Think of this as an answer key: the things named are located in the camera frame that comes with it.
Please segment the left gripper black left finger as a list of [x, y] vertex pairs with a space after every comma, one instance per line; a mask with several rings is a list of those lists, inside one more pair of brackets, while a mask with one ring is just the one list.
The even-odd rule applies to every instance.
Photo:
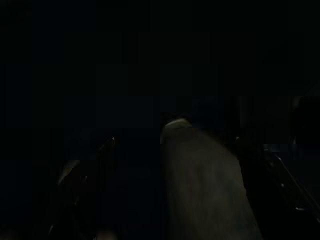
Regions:
[[114, 136], [91, 144], [91, 151], [69, 161], [50, 200], [47, 240], [96, 240], [99, 191], [114, 164]]

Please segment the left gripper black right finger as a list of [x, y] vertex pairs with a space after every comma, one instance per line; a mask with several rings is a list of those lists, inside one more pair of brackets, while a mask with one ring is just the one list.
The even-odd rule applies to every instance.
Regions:
[[235, 147], [263, 240], [320, 240], [320, 205], [286, 166], [296, 158], [295, 146], [243, 136]]

